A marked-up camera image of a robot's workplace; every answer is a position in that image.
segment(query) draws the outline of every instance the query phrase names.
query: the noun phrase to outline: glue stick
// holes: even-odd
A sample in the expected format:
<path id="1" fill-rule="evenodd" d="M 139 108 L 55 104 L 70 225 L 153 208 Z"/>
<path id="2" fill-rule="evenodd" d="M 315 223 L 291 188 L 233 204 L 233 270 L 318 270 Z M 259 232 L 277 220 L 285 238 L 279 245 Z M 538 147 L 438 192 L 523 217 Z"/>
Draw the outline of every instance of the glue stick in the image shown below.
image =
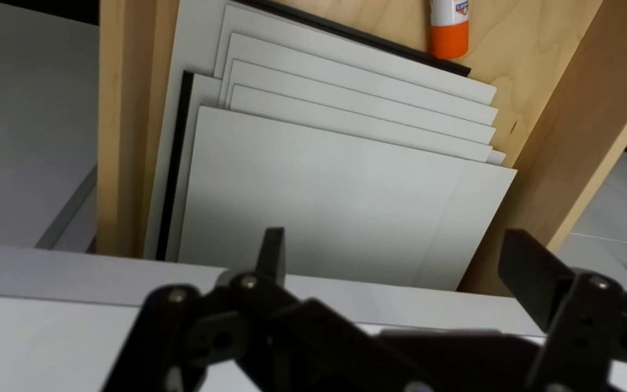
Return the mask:
<path id="1" fill-rule="evenodd" d="M 427 48 L 438 60 L 467 53 L 467 0 L 428 0 Z"/>

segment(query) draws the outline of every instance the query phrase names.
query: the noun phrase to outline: white table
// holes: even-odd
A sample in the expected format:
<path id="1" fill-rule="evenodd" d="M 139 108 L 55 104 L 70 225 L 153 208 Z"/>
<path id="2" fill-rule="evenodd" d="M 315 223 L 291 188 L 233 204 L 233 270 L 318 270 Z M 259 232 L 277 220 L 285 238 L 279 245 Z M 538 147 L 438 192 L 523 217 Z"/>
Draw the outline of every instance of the white table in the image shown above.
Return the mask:
<path id="1" fill-rule="evenodd" d="M 192 283 L 207 293 L 218 274 L 218 268 L 0 247 L 0 391 L 97 391 L 153 288 Z M 542 335 L 512 299 L 307 278 L 288 278 L 288 288 L 300 299 L 321 299 L 365 329 Z M 208 374 L 204 391 L 248 391 L 235 367 Z M 627 391 L 627 367 L 614 369 L 614 384 Z"/>
<path id="2" fill-rule="evenodd" d="M 96 53 L 96 27 L 0 5 L 0 245 L 55 248 L 93 217 Z"/>

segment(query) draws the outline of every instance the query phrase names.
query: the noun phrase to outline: orange cap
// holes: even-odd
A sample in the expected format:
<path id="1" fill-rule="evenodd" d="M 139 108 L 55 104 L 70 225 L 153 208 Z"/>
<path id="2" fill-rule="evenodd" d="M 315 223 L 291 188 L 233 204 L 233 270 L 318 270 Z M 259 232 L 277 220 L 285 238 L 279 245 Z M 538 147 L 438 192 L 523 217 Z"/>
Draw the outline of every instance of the orange cap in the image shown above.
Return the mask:
<path id="1" fill-rule="evenodd" d="M 457 60 L 467 53 L 467 23 L 427 28 L 427 48 L 438 60 Z"/>

